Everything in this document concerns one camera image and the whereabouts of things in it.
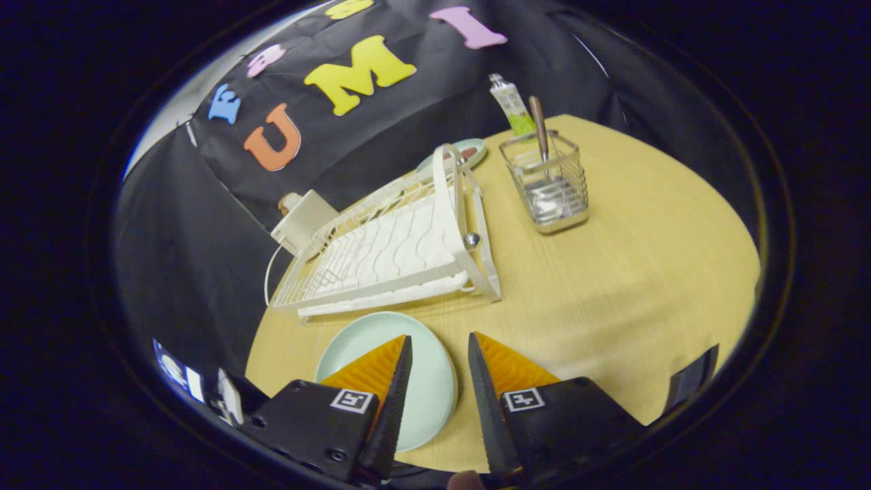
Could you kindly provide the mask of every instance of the wire rack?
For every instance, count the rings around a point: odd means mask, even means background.
[[[497,301],[481,189],[453,146],[439,146],[434,155],[428,170],[390,182],[321,227],[273,306],[325,315],[457,290],[480,290]],[[474,231],[467,229],[467,200]],[[480,237],[471,249],[469,233]]]

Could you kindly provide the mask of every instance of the finger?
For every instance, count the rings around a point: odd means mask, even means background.
[[[484,490],[484,484],[478,473],[468,470],[450,477],[447,490]]]

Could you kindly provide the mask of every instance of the round table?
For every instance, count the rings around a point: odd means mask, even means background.
[[[707,182],[665,153],[590,121],[562,115],[547,126],[581,148],[590,219],[540,235],[498,150],[512,134],[490,136],[473,173],[502,301],[458,292],[376,309],[400,311],[432,329],[459,377],[453,417],[427,445],[397,454],[400,461],[489,471],[469,374],[471,331],[561,379],[591,378],[649,424],[665,407],[671,375],[715,344],[719,368],[753,310],[759,255],[741,219]],[[314,379],[330,339],[372,311],[302,324],[292,310],[267,308],[247,377],[270,396],[296,378]]]

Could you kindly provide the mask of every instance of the plate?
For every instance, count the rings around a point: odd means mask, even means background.
[[[466,160],[466,167],[469,169],[473,168],[475,165],[481,163],[484,156],[487,155],[487,147],[484,145],[484,140],[480,138],[470,138],[468,140],[457,141],[454,143],[454,147],[460,153],[470,149],[475,148],[477,151],[473,154],[468,160]],[[420,165],[417,166],[416,172],[421,172],[424,168],[429,167],[433,162],[433,156],[430,154],[426,158],[426,160],[422,161]]]
[[[398,453],[430,442],[456,407],[454,365],[432,331],[411,316],[394,311],[361,316],[333,337],[314,373],[314,381],[319,383],[363,354],[402,334],[411,336],[412,363],[396,442]]]

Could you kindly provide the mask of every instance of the foam letter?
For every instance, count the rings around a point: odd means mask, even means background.
[[[273,150],[267,139],[263,137],[263,126],[258,126],[257,129],[251,131],[243,146],[254,155],[261,167],[270,172],[281,170],[290,163],[290,160],[293,160],[300,151],[302,143],[300,131],[296,129],[294,122],[287,116],[285,109],[287,109],[287,104],[278,104],[267,115],[267,123],[275,124],[284,135],[284,139],[287,141],[284,148],[278,152]]]
[[[351,48],[351,66],[318,66],[308,74],[306,85],[317,85],[333,102],[333,114],[341,116],[360,104],[356,95],[348,95],[343,89],[363,95],[375,93],[372,73],[380,87],[388,87],[410,77],[417,71],[414,65],[403,63],[384,45],[384,36],[367,37]]]
[[[241,99],[235,99],[236,92],[227,90],[230,84],[223,84],[215,91],[215,96],[212,99],[212,105],[209,107],[209,119],[224,118],[230,124],[236,122],[236,113],[239,112],[239,104]]]
[[[285,52],[286,51],[282,50],[279,44],[273,44],[261,51],[254,57],[254,59],[248,62],[247,76],[249,78],[254,78],[257,75],[260,75],[260,72],[264,71],[267,66],[281,59]]]
[[[372,0],[346,0],[342,3],[337,3],[333,5],[329,9],[327,9],[325,14],[327,17],[333,20],[340,20],[343,18],[351,17],[355,13],[368,9],[375,3]]]
[[[487,46],[503,44],[508,38],[487,29],[469,13],[469,7],[448,7],[429,14],[431,18],[441,19],[458,30],[466,38],[466,47],[478,50]]]

